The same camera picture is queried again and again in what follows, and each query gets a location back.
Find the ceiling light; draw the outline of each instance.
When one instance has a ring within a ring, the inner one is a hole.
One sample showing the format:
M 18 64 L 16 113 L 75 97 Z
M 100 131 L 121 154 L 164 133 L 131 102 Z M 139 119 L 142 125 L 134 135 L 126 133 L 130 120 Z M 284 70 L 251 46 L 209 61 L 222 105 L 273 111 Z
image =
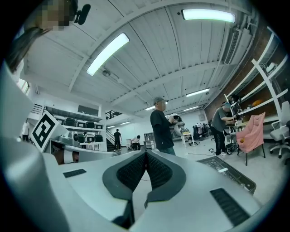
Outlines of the ceiling light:
M 234 23 L 235 15 L 232 13 L 208 10 L 208 9 L 186 9 L 182 10 L 182 15 L 185 20 L 191 19 L 214 19 Z
M 127 124 L 127 123 L 130 123 L 130 121 L 128 121 L 128 122 L 124 122 L 124 123 L 121 123 L 121 125 L 124 125 L 124 124 Z
M 191 107 L 191 108 L 189 108 L 189 109 L 186 109 L 186 110 L 183 110 L 183 111 L 189 111 L 189 110 L 193 110 L 193 109 L 195 109 L 195 108 L 198 108 L 198 106 Z
M 153 110 L 154 108 L 155 108 L 155 106 L 151 106 L 149 108 L 146 108 L 146 110 L 149 111 L 149 110 Z
M 200 93 L 202 93 L 202 92 L 207 92 L 207 91 L 209 91 L 209 90 L 210 90 L 210 88 L 203 89 L 203 90 L 199 90 L 199 91 L 196 91 L 196 92 L 192 92 L 192 93 L 186 94 L 186 97 L 191 97 L 191 96 L 193 96 L 193 95 L 200 94 Z
M 96 57 L 90 67 L 87 69 L 87 73 L 93 76 L 99 67 L 111 56 L 113 55 L 119 48 L 129 42 L 128 37 L 121 33 L 118 35 L 112 42 L 110 42 Z

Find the orange object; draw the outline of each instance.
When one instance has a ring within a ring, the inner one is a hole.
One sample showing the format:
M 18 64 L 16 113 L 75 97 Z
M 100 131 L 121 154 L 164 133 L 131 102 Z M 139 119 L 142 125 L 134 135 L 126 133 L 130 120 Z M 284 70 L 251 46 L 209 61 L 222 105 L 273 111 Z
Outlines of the orange object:
M 252 104 L 252 107 L 258 106 L 258 105 L 260 105 L 262 102 L 263 102 L 262 100 L 254 101 L 253 104 Z

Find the man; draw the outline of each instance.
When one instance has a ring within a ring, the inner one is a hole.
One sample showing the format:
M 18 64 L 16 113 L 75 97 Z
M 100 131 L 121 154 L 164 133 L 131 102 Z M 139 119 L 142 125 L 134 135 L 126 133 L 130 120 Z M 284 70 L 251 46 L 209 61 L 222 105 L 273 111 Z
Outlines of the man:
M 28 142 L 28 135 L 29 135 L 29 122 L 27 122 L 28 120 L 25 120 L 25 123 L 22 126 L 22 140 L 26 140 L 26 142 Z
M 122 141 L 122 136 L 121 136 L 121 133 L 119 132 L 119 129 L 117 129 L 117 131 L 114 133 L 114 137 L 115 137 L 115 149 L 114 149 L 114 151 L 116 151 L 117 149 L 121 150 L 120 138 Z
M 231 111 L 230 103 L 226 102 L 224 105 L 217 109 L 213 116 L 211 131 L 216 142 L 216 155 L 222 154 L 222 157 L 226 155 L 226 146 L 225 146 L 225 136 L 223 135 L 223 130 L 228 124 L 234 124 L 234 117 L 226 117 L 226 113 Z
M 132 145 L 133 145 L 133 147 L 134 147 L 135 150 L 140 150 L 141 149 L 139 140 L 140 140 L 140 135 L 137 135 L 137 137 L 135 137 L 133 139 L 133 141 L 132 141 Z
M 164 153 L 175 155 L 173 149 L 172 135 L 169 126 L 174 122 L 173 116 L 167 120 L 163 111 L 166 109 L 166 102 L 161 97 L 154 99 L 155 110 L 151 113 L 150 121 L 156 142 L 156 148 Z

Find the cable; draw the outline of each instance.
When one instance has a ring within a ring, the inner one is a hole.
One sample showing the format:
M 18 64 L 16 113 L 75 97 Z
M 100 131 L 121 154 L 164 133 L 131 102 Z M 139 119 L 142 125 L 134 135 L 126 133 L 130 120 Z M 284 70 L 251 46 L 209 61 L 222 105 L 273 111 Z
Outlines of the cable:
M 195 154 L 195 153 L 190 153 L 190 152 L 189 152 L 189 154 L 193 154 L 193 155 L 203 155 L 203 154 L 197 154 L 197 153 Z

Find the staircase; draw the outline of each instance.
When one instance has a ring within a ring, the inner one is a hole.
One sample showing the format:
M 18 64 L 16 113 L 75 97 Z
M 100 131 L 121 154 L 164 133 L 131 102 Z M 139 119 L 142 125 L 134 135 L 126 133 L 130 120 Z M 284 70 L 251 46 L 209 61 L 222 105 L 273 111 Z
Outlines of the staircase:
M 114 147 L 115 137 L 109 130 L 106 130 L 106 142 L 107 142 L 107 151 L 113 151 L 115 148 Z
M 107 151 L 113 151 L 114 150 L 114 145 L 108 140 L 107 141 Z

